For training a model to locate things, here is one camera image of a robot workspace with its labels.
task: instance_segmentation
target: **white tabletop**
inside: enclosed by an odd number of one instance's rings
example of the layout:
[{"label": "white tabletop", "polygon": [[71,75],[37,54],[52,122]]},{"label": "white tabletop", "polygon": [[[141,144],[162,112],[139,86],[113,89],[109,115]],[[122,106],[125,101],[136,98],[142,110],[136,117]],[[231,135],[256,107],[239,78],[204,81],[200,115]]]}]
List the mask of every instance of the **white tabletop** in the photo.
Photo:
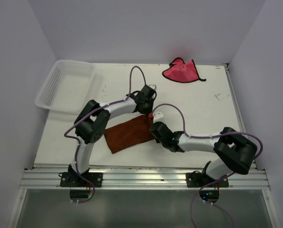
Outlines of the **white tabletop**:
[{"label": "white tabletop", "polygon": [[[92,81],[88,100],[110,102],[122,99],[128,93],[129,72],[133,64],[96,64],[97,70]],[[225,126],[239,130],[230,87],[223,66],[197,65],[197,71],[206,82],[176,83],[165,79],[162,71],[165,64],[139,64],[146,76],[147,84],[157,85],[157,99],[161,103],[176,105],[185,115],[189,133],[215,133]],[[132,91],[143,86],[141,73],[135,69]],[[177,110],[169,106],[159,108],[172,131],[183,129],[182,119]],[[140,114],[126,114],[108,122],[107,128],[128,121]],[[50,111],[39,145],[35,166],[68,165],[72,161],[76,141],[63,137],[77,115]],[[215,160],[216,154],[208,152],[170,152],[155,140],[135,145],[112,154],[102,137],[94,146],[90,165],[96,166],[144,166],[144,167],[187,167],[202,168],[208,161]]]}]

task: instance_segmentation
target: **robotic arm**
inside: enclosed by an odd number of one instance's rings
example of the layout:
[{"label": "robotic arm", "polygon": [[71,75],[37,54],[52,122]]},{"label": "robotic arm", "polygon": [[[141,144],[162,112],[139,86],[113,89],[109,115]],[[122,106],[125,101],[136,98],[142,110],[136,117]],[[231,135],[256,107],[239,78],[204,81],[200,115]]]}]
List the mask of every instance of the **robotic arm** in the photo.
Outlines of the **robotic arm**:
[{"label": "robotic arm", "polygon": [[[209,161],[202,173],[193,174],[191,179],[198,186],[204,186],[231,172],[248,174],[257,151],[257,146],[241,134],[195,139],[186,136],[183,131],[172,132],[163,122],[155,122],[150,132],[158,143],[172,152],[204,151],[215,152],[219,156],[219,159]],[[225,127],[221,132],[213,135],[230,132],[235,130]]]},{"label": "robotic arm", "polygon": [[104,107],[84,121],[77,127],[75,134],[77,135],[79,145],[77,157],[68,167],[68,172],[61,173],[61,187],[85,187],[86,182],[83,181],[77,174],[77,168],[82,177],[89,180],[89,159],[92,153],[95,142],[97,142],[104,134],[105,128],[109,120],[128,113],[139,112],[141,114],[150,114],[153,110],[154,100],[156,98],[156,86],[145,85],[141,91],[131,93],[129,98],[121,103],[110,104],[97,103],[95,100],[90,100],[83,108],[75,123],[80,121],[91,111]]}]

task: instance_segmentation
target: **plastic basket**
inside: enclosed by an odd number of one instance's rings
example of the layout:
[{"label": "plastic basket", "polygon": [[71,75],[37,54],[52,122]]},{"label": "plastic basket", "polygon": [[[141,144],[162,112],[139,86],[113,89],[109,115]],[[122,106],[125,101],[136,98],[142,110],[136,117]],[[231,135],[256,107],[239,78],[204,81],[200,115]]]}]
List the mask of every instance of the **plastic basket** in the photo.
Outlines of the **plastic basket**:
[{"label": "plastic basket", "polygon": [[36,98],[36,106],[61,112],[79,112],[85,103],[94,72],[95,65],[91,63],[57,61]]}]

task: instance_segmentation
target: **brown towel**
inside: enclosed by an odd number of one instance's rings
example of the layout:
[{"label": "brown towel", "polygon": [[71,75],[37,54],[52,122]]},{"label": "brown towel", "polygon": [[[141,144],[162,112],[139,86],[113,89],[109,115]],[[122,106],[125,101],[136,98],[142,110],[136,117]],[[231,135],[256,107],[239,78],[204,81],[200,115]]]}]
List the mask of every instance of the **brown towel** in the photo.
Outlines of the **brown towel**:
[{"label": "brown towel", "polygon": [[149,131],[152,124],[153,120],[149,120],[146,115],[141,115],[106,129],[104,136],[109,149],[112,153],[116,153],[130,146],[155,139]]}]

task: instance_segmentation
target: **white enclosure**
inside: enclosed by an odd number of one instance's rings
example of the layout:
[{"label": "white enclosure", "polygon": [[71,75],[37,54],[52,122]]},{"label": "white enclosure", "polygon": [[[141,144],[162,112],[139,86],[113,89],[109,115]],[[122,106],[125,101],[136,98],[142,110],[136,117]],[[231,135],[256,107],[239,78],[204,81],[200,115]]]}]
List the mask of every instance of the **white enclosure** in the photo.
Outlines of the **white enclosure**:
[{"label": "white enclosure", "polygon": [[283,227],[283,0],[0,0],[0,227],[35,161],[48,112],[34,100],[57,60],[175,57],[230,63]]}]

